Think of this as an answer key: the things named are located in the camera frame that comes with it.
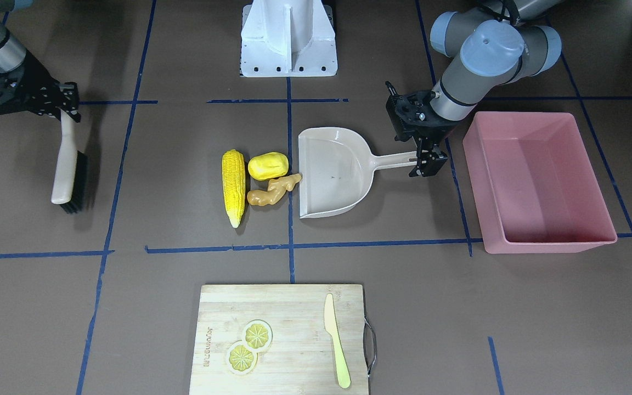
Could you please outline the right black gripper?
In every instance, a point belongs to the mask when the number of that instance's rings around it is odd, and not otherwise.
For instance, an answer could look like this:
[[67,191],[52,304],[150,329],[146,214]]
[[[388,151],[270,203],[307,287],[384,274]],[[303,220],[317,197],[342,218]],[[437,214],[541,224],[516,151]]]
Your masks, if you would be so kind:
[[77,83],[58,82],[30,52],[20,66],[0,73],[0,115],[29,111],[61,120],[64,111],[75,122],[80,122],[78,107]]

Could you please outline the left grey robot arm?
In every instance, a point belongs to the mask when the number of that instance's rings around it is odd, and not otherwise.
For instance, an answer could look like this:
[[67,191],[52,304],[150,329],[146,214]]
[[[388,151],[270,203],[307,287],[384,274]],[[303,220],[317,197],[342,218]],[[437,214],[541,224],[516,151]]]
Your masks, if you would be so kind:
[[447,11],[434,21],[430,44],[451,63],[430,90],[400,94],[387,82],[386,103],[397,142],[413,140],[411,177],[431,177],[448,160],[439,145],[497,86],[551,68],[562,41],[549,26],[530,26],[555,1],[479,1],[464,13]]

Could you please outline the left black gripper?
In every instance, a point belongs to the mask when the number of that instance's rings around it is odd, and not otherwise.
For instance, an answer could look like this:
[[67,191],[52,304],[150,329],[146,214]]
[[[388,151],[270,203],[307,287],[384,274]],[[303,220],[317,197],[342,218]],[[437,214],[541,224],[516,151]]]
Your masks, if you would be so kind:
[[385,82],[389,97],[386,110],[394,128],[394,140],[416,143],[416,164],[409,177],[432,177],[447,163],[448,155],[439,143],[456,127],[432,110],[433,92],[417,91],[399,94],[390,82]]

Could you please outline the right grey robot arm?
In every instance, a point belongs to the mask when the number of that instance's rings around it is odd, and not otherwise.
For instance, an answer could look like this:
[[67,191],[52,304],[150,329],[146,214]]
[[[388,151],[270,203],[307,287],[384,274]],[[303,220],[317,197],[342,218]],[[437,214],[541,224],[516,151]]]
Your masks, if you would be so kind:
[[[32,1],[0,1],[0,13],[28,8]],[[0,115],[31,112],[74,122],[80,93],[75,82],[62,83],[0,21]]]

